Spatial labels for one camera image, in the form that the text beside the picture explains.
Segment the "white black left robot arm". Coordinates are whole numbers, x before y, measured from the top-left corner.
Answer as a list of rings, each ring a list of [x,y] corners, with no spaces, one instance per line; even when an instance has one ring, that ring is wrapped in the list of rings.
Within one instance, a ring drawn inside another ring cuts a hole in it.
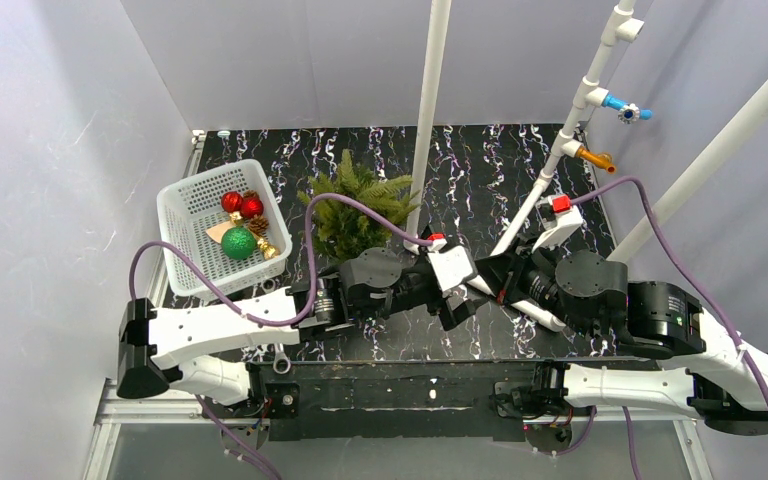
[[[409,267],[394,253],[371,248],[322,272],[313,285],[296,284],[231,305],[169,309],[133,298],[119,329],[116,393],[134,400],[173,389],[233,406],[250,399],[254,389],[246,367],[219,359],[220,353],[272,345],[273,367],[286,374],[291,362],[284,347],[420,306],[449,331],[479,307],[457,297],[477,274],[463,246],[426,252]]]

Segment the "small green christmas tree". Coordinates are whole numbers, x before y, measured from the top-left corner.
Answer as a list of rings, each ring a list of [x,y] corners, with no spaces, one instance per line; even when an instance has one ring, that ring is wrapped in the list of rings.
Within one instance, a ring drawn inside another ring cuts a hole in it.
[[[418,207],[416,196],[410,192],[411,183],[409,175],[378,176],[371,168],[356,164],[352,152],[345,149],[335,172],[310,176],[298,199],[309,205],[318,195],[343,195],[404,228],[409,214]],[[355,258],[369,248],[386,247],[392,237],[392,232],[379,222],[336,200],[318,202],[312,224],[314,252],[337,262]]]

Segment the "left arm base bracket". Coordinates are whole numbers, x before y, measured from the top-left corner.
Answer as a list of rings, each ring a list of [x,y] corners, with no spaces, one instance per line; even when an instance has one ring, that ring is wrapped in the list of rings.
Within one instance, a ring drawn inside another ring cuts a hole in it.
[[[292,416],[299,399],[299,389],[296,384],[264,384],[265,371],[272,370],[275,374],[287,375],[292,363],[286,357],[276,359],[271,366],[261,367],[254,363],[243,363],[243,379],[248,380],[245,390],[246,397],[241,397],[235,403],[222,405],[221,412],[227,419],[250,419],[252,421],[243,430],[247,437],[254,440],[254,448],[259,451],[269,439],[270,419],[277,415],[279,418]]]

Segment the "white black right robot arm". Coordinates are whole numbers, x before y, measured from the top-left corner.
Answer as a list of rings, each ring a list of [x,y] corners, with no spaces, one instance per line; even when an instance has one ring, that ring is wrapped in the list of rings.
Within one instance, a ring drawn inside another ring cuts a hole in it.
[[[735,345],[702,303],[681,287],[632,281],[627,266],[579,250],[540,248],[478,261],[496,300],[530,299],[590,337],[611,333],[620,356],[653,360],[654,371],[537,366],[527,384],[499,385],[501,415],[539,417],[599,405],[670,411],[729,434],[768,434],[768,354]]]

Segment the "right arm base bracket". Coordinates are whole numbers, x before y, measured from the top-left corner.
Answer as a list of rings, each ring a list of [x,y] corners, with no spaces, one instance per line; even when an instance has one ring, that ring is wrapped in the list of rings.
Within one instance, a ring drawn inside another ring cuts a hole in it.
[[[538,453],[559,454],[571,446],[575,408],[560,397],[525,382],[503,381],[494,384],[490,400],[501,418],[522,421],[525,440]]]

